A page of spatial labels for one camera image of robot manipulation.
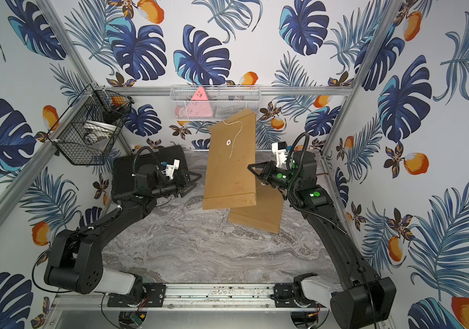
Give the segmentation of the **brown kraft file bag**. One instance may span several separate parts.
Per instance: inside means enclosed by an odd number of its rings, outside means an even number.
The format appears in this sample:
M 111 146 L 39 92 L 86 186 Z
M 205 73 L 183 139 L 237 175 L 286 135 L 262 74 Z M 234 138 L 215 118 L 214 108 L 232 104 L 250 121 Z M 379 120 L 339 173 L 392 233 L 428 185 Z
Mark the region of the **brown kraft file bag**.
M 228 221 L 278 234 L 284 203 L 278 189 L 259 184 L 256 188 L 256 205 L 232 208 L 228 215 Z
M 208 129 L 204 210 L 256 205 L 256 178 L 248 170 L 256 157 L 256 114 L 245 109 Z

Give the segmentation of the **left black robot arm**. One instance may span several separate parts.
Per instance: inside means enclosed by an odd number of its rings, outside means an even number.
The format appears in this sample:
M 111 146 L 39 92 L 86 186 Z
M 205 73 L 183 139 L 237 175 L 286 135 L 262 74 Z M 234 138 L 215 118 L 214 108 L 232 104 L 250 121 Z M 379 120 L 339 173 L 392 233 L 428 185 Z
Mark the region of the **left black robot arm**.
M 126 228 L 145 219 L 160 198 L 184 197 L 201 177 L 175 165 L 117 165 L 112 187 L 118 206 L 92 224 L 57 235 L 58 241 L 49 251 L 45 283 L 82 295 L 98 292 L 126 296 L 137 304 L 144 296 L 142 279 L 105 267 L 103 249 Z

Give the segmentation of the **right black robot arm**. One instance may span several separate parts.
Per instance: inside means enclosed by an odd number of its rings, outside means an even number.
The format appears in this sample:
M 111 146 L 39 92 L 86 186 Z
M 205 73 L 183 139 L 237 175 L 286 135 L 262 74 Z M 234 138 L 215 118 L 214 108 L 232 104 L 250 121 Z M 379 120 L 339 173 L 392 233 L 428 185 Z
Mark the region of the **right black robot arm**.
M 291 292 L 272 296 L 276 303 L 327 307 L 341 328 L 363 328 L 389 318 L 396 286 L 363 257 L 338 218 L 334 202 L 317 183 L 317 161 L 310 152 L 294 152 L 279 168 L 274 161 L 248 165 L 263 184 L 278 189 L 321 239 L 339 277 L 340 286 L 314 273 L 293 279 Z

